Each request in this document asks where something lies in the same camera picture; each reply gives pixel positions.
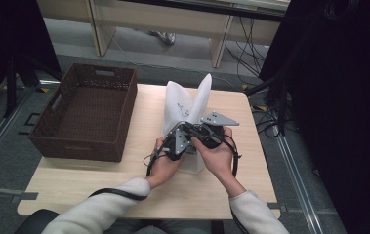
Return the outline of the person's right hand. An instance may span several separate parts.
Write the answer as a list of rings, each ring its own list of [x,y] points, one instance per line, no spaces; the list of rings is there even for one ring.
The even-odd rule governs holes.
[[[224,127],[226,135],[225,142],[220,146],[209,149],[203,143],[193,136],[191,138],[193,145],[200,152],[206,168],[217,178],[221,185],[225,188],[229,198],[236,197],[246,191],[239,181],[232,174],[232,158],[231,149],[226,145],[228,142],[231,146],[234,144],[230,141],[232,129]]]

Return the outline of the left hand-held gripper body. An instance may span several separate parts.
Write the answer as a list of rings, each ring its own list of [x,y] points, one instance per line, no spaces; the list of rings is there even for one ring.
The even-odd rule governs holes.
[[[173,129],[164,141],[164,151],[172,161],[177,161],[190,146],[190,134],[179,127]]]

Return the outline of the black metal stand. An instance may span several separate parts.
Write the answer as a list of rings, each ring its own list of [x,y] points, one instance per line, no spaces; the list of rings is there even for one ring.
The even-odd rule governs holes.
[[[51,64],[41,61],[26,54],[12,55],[7,62],[7,104],[5,117],[9,117],[17,107],[17,78],[22,80],[26,87],[37,87],[40,80],[36,75],[36,70],[41,70],[49,76],[60,81],[62,79],[62,71],[58,60],[54,58]]]
[[[279,133],[285,135],[285,114],[287,110],[287,89],[285,82],[278,76],[273,76],[262,84],[250,88],[244,92],[248,97],[259,91],[267,90],[267,94],[264,97],[266,106],[275,107],[277,110],[276,126]]]

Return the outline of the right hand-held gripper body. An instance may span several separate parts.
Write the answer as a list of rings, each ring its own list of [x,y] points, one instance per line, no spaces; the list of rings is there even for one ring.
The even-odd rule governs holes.
[[[202,144],[209,149],[213,149],[224,141],[224,126],[238,126],[239,122],[213,111],[201,117],[199,124],[202,127],[200,131],[203,131],[205,134],[205,139],[201,141]]]

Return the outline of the black chair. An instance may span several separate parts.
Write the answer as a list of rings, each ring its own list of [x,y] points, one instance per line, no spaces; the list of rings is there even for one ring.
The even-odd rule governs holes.
[[[41,209],[31,214],[15,231],[14,234],[41,234],[45,227],[59,214]]]

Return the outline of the brown woven basket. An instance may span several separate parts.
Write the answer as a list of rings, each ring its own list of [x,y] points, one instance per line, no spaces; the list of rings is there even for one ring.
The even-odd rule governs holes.
[[[120,162],[137,92],[132,68],[74,63],[29,139],[45,157]]]

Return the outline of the beige wooden desk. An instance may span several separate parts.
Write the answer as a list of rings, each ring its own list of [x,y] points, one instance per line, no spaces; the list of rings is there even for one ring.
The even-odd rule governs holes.
[[[96,54],[104,56],[119,27],[205,37],[212,66],[226,41],[269,46],[291,0],[37,0],[45,18],[91,25]]]

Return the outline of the person's left hand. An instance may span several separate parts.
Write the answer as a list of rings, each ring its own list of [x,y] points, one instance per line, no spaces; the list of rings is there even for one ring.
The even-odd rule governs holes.
[[[152,165],[150,174],[145,178],[151,189],[161,186],[170,180],[180,167],[181,163],[184,161],[184,157],[176,161],[169,159],[161,150],[164,141],[164,136],[156,140],[154,151],[158,154],[158,156]]]

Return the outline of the white drawstring bag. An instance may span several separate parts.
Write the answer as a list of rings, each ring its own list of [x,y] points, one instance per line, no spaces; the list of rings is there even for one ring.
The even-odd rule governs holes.
[[[205,114],[212,86],[212,76],[207,74],[192,95],[180,84],[169,81],[165,92],[164,122],[162,134],[166,136],[180,121],[198,124]],[[184,161],[180,170],[186,173],[197,174],[205,168],[205,164],[198,151],[193,148],[183,154]]]

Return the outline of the person's grey trousers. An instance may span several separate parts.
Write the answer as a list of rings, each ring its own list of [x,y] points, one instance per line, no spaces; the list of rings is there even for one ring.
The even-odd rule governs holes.
[[[207,220],[117,219],[103,234],[211,234]]]

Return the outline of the black curtain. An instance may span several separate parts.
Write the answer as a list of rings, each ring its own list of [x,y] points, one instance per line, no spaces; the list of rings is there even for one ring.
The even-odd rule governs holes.
[[[12,55],[26,54],[51,64],[57,59],[37,0],[0,0],[0,85]]]
[[[348,234],[370,234],[370,0],[291,0],[261,73],[297,124]]]

